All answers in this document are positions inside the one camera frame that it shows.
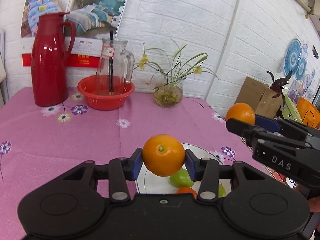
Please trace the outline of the person's right hand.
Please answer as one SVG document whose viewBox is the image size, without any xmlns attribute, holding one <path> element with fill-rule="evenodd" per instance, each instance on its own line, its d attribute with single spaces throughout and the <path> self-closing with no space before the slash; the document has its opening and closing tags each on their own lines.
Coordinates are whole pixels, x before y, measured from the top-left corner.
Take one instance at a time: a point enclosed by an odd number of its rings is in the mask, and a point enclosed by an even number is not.
<svg viewBox="0 0 320 240">
<path fill-rule="evenodd" d="M 313 213 L 320 212 L 320 197 L 314 197 L 308 200 L 310 211 Z"/>
</svg>

